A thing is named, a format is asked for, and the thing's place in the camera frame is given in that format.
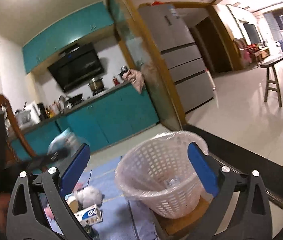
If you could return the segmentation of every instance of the tissue box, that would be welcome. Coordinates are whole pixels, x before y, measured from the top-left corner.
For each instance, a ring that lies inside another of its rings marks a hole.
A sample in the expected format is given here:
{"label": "tissue box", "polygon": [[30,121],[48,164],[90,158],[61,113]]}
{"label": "tissue box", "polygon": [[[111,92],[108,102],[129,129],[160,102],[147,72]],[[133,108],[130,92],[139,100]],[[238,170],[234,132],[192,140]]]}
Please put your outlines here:
{"label": "tissue box", "polygon": [[85,225],[91,226],[103,221],[101,211],[96,205],[92,205],[88,208],[78,211],[74,215],[83,227]]}

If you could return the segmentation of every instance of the television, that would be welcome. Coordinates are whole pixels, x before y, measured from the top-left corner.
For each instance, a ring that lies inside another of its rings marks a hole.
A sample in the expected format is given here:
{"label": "television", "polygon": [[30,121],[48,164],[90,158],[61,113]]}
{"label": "television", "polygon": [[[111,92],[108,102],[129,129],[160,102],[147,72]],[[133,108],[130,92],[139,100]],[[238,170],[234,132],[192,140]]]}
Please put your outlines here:
{"label": "television", "polygon": [[257,32],[256,26],[254,24],[250,23],[243,23],[243,26],[245,27],[245,30],[247,31],[248,37],[253,44],[261,43],[261,40],[259,38],[259,34]]}
{"label": "television", "polygon": [[48,71],[64,92],[104,73],[92,43],[65,53],[63,57],[48,67]]}

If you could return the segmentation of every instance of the basket rim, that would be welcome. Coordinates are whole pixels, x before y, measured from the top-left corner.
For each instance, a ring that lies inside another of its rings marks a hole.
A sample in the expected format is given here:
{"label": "basket rim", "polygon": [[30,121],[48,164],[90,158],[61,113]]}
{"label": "basket rim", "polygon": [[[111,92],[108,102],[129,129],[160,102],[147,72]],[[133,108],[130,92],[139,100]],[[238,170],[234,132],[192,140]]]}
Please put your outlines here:
{"label": "basket rim", "polygon": [[[131,154],[131,152],[135,152],[136,149],[140,148],[142,145],[144,145],[145,143],[148,143],[150,141],[164,141],[166,139],[161,139],[163,136],[175,136],[177,134],[183,134],[183,135],[192,135],[195,137],[195,140],[194,142],[196,142],[198,144],[198,146],[200,147],[200,149],[205,153],[207,152],[208,153],[208,146],[207,146],[207,143],[206,141],[201,137],[199,136],[198,134],[196,133],[193,133],[193,132],[188,132],[188,131],[177,131],[177,132],[165,132],[165,133],[162,133],[162,134],[159,134],[159,135],[156,135],[155,137],[151,138],[151,139],[148,139],[148,140],[145,140],[141,143],[139,143],[138,145],[136,145],[134,148],[132,148],[131,150],[129,150],[124,156],[123,158],[120,160],[120,162],[118,163],[117,165],[117,168],[115,170],[115,181],[118,179],[118,176],[120,176],[120,172],[122,171],[122,166],[123,166],[123,160],[125,158],[128,158]],[[200,179],[196,173],[196,171],[194,171],[194,173],[187,179],[185,179],[184,181],[182,181],[180,184],[178,184],[177,186],[174,186],[174,187],[170,187],[170,188],[167,188],[167,189],[164,189],[164,190],[161,190],[161,191],[145,191],[145,190],[141,190],[141,189],[136,189],[136,188],[133,188],[133,187],[129,187],[127,185],[123,185],[123,184],[118,184],[118,187],[120,188],[120,190],[123,191],[123,193],[126,195],[127,192],[130,192],[129,196],[131,197],[135,197],[135,195],[137,194],[138,195],[138,198],[150,198],[150,197],[159,197],[159,196],[162,196],[162,195],[166,195],[166,194],[169,194],[169,193],[172,193],[177,187],[184,187],[185,185],[187,185],[190,181],[192,181],[195,177],[198,178],[197,181],[194,182],[194,184],[198,184],[200,183]]]}

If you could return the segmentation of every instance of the kitchen countertop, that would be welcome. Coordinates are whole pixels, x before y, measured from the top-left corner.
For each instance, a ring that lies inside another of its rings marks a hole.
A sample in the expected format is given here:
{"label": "kitchen countertop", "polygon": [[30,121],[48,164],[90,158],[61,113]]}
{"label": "kitchen countertop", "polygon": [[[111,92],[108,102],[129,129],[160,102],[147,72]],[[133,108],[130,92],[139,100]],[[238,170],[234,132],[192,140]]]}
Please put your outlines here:
{"label": "kitchen countertop", "polygon": [[[36,130],[37,128],[39,128],[39,127],[45,125],[45,124],[48,124],[48,123],[50,123],[50,122],[56,121],[56,120],[57,120],[58,118],[60,118],[60,117],[67,116],[67,115],[71,114],[72,112],[76,111],[77,109],[80,109],[80,108],[82,108],[83,106],[86,106],[87,104],[90,104],[91,102],[97,100],[98,98],[101,98],[102,96],[107,95],[108,93],[110,93],[110,92],[112,92],[112,91],[114,91],[114,90],[120,89],[120,88],[122,88],[122,87],[124,87],[125,85],[128,85],[128,84],[130,84],[130,83],[124,81],[124,82],[120,83],[120,84],[117,85],[117,86],[114,86],[114,87],[112,87],[112,88],[110,88],[110,89],[107,89],[107,90],[105,90],[105,91],[103,91],[103,92],[100,92],[100,93],[98,93],[97,95],[92,96],[91,98],[88,98],[88,99],[84,100],[83,102],[81,102],[81,103],[79,103],[79,104],[73,106],[71,109],[65,111],[63,114],[58,114],[58,115],[56,115],[56,116],[54,116],[54,117],[52,117],[52,118],[45,119],[45,120],[43,120],[43,121],[41,121],[41,122],[39,122],[39,123],[37,123],[37,124],[35,124],[35,125],[33,125],[33,126],[30,126],[30,127],[27,127],[27,128],[25,128],[25,129],[23,129],[23,130],[22,130],[22,133],[23,133],[23,134],[29,133],[29,132],[34,131],[34,130]],[[12,140],[14,140],[14,139],[16,139],[16,138],[17,138],[17,137],[16,137],[16,135],[15,135],[14,133],[11,133],[11,134],[8,135],[8,140],[9,140],[9,141],[12,141]]]}

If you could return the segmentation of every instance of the white plush toy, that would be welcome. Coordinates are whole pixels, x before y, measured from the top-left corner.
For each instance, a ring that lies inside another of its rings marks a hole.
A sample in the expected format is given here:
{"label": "white plush toy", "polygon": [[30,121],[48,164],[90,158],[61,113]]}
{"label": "white plush toy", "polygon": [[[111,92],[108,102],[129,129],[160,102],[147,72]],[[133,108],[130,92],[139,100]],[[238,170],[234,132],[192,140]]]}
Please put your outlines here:
{"label": "white plush toy", "polygon": [[83,208],[88,208],[94,204],[100,205],[103,195],[99,189],[87,186],[80,191],[75,191],[74,197],[83,205]]}

